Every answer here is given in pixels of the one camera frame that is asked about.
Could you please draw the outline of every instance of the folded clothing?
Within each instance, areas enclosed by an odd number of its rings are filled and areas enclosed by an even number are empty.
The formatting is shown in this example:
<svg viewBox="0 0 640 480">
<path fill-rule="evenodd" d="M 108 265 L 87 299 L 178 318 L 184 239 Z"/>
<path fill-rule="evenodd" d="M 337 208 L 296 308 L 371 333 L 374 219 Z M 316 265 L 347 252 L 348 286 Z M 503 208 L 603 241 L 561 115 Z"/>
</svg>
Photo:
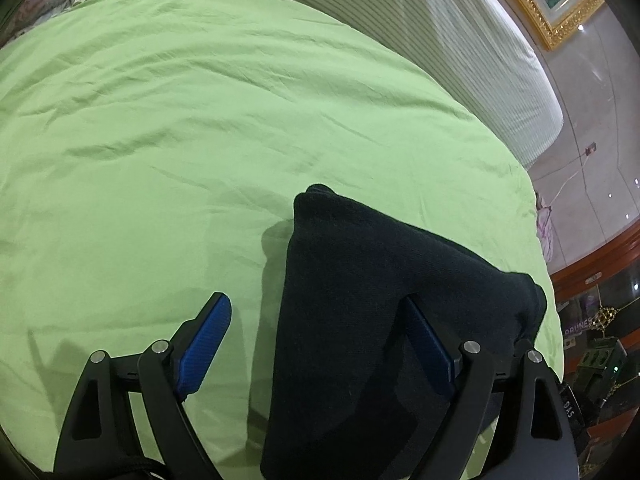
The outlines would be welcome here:
<svg viewBox="0 0 640 480">
<path fill-rule="evenodd" d="M 533 341 L 546 299 L 527 274 L 322 185 L 294 201 L 262 473 L 271 479 L 404 478 L 447 409 L 404 336 L 418 293 L 462 340 L 495 356 Z M 494 397 L 487 426 L 498 414 Z"/>
</svg>

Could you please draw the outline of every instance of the black garment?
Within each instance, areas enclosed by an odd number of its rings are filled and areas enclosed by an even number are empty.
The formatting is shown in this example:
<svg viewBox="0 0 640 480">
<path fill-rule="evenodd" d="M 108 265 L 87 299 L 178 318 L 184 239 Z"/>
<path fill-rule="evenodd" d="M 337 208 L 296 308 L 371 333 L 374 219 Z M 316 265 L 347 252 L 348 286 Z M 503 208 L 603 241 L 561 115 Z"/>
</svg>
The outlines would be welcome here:
<svg viewBox="0 0 640 480">
<path fill-rule="evenodd" d="M 534 340 L 546 309 L 530 276 L 322 185 L 294 202 L 278 322 L 267 480 L 408 476 L 447 409 L 404 334 L 417 292 L 461 339 L 496 356 Z M 488 424 L 498 413 L 490 408 Z"/>
</svg>

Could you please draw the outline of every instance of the green bed sheet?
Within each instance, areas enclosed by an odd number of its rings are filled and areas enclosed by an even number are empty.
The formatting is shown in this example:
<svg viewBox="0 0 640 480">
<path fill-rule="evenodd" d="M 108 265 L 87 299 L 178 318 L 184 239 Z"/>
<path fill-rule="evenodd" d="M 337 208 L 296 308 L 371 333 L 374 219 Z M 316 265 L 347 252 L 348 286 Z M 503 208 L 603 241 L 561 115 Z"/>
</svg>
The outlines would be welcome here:
<svg viewBox="0 0 640 480">
<path fill-rule="evenodd" d="M 18 449 L 50 468 L 88 355 L 139 352 L 221 290 L 234 318 L 186 410 L 226 479 L 260 478 L 292 200 L 317 182 L 529 273 L 561 375 L 527 173 L 429 75 L 289 0 L 87 0 L 0 50 L 0 421 Z"/>
</svg>

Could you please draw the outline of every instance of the blue textured pad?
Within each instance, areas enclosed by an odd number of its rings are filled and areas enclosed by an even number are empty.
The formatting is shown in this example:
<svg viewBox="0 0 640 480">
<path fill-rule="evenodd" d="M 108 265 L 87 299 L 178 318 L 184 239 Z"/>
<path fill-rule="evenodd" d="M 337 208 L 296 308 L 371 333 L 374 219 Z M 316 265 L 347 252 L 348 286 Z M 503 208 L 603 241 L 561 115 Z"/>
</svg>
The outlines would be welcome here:
<svg viewBox="0 0 640 480">
<path fill-rule="evenodd" d="M 453 360 L 416 304 L 406 298 L 406 335 L 433 390 L 450 399 L 456 392 Z"/>
<path fill-rule="evenodd" d="M 180 400 L 200 389 L 230 323 L 231 301 L 223 294 L 180 360 L 175 389 Z"/>
</svg>

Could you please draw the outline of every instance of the white striped fabric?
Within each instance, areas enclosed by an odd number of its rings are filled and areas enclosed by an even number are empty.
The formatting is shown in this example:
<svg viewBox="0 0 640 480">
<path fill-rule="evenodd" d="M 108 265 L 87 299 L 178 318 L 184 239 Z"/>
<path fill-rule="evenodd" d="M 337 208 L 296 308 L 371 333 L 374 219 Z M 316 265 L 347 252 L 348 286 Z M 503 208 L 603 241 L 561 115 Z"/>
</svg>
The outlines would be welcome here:
<svg viewBox="0 0 640 480">
<path fill-rule="evenodd" d="M 429 73 L 528 168 L 562 129 L 533 49 L 497 0 L 297 0 Z"/>
</svg>

